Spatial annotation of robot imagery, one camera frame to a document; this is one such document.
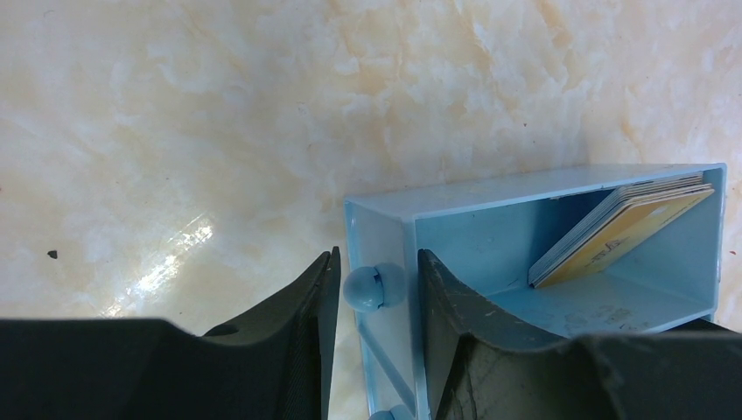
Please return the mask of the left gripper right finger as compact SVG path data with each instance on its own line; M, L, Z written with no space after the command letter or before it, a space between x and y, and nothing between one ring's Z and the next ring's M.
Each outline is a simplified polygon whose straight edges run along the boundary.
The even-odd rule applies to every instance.
M433 419L571 419L562 337L500 308L430 250L418 253L423 361Z

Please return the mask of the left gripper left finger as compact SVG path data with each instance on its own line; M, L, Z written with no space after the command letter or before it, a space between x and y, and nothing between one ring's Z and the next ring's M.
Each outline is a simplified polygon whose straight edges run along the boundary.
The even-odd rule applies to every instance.
M204 334L226 348L219 419L326 419L340 297L337 247L293 282Z

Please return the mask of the light blue card box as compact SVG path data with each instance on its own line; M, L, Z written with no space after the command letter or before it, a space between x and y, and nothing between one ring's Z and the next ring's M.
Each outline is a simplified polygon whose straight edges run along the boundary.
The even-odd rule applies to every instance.
M361 339L372 417L430 419L417 253L430 250L475 297L562 337L658 333L718 308L725 164L598 164L345 201L344 289ZM692 178L710 197L617 262L548 288L531 267L623 186Z

